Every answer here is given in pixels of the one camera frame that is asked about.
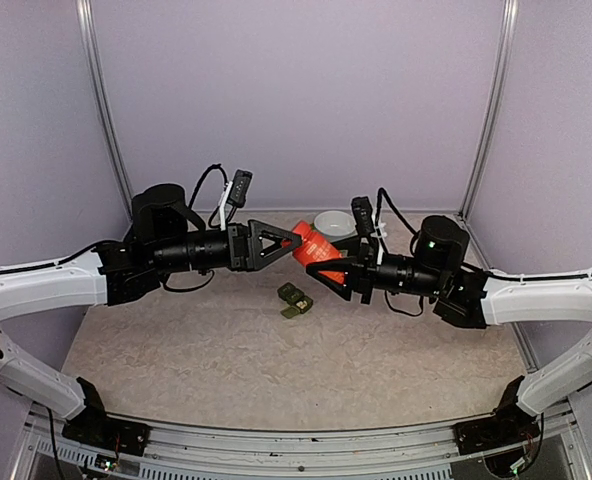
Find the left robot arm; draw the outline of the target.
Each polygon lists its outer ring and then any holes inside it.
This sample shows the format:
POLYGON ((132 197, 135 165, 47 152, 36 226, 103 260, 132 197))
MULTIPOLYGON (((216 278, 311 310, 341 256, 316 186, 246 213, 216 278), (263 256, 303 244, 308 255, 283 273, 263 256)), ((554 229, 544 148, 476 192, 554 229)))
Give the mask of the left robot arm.
MULTIPOLYGON (((65 307, 131 303, 166 287, 175 273, 260 271, 302 244, 299 235, 257 220, 209 229, 177 184, 136 195, 132 213, 121 241, 100 241, 43 263, 0 267, 0 323, 65 307)), ((0 384, 76 425, 94 444, 109 443, 116 434, 91 382, 49 367, 1 329, 0 384)))

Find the red cylindrical container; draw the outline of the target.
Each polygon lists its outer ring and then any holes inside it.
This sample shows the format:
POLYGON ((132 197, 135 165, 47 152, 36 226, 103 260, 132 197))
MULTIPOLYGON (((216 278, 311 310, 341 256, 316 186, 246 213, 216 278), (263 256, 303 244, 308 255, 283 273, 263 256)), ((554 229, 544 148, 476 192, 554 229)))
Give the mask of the red cylindrical container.
POLYGON ((301 237, 302 244, 296 248, 292 255, 302 266, 324 262, 329 260, 338 260, 342 258, 340 251, 334 247, 320 232, 313 229, 305 221, 298 222, 292 232, 301 237))

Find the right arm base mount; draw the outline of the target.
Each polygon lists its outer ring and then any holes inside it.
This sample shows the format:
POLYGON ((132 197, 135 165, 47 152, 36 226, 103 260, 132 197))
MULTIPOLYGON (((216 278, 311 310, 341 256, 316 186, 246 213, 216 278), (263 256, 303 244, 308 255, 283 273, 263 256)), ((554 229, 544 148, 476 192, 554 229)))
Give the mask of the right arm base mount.
POLYGON ((460 455, 501 448, 541 434, 536 416, 526 413, 517 404, 519 386, 524 379, 519 376, 507 385, 490 416, 454 425, 460 455))

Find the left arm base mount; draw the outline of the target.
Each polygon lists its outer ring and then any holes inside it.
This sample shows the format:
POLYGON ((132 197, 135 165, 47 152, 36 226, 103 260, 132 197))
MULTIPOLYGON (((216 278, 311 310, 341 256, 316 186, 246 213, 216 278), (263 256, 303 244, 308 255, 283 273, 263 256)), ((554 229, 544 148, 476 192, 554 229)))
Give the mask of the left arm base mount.
POLYGON ((65 421, 63 437, 115 453, 142 457, 151 428, 145 423, 109 416, 96 387, 82 377, 76 381, 82 388, 84 408, 65 421))

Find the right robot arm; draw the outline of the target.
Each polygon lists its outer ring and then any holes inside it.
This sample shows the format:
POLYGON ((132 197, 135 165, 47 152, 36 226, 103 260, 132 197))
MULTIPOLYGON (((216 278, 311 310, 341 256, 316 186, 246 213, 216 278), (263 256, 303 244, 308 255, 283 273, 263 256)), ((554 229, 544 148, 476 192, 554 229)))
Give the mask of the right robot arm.
MULTIPOLYGON (((440 215, 426 217, 413 235, 408 256, 386 251, 371 219, 359 215, 354 237, 330 243, 313 232, 303 237, 299 261, 307 273, 348 300, 359 294, 416 295, 433 304, 443 321, 463 329, 484 329, 528 321, 586 322, 592 326, 592 268, 563 274, 510 276, 464 262, 468 233, 440 215)), ((569 350, 505 389, 487 433, 511 442, 527 420, 592 383, 592 327, 569 350)))

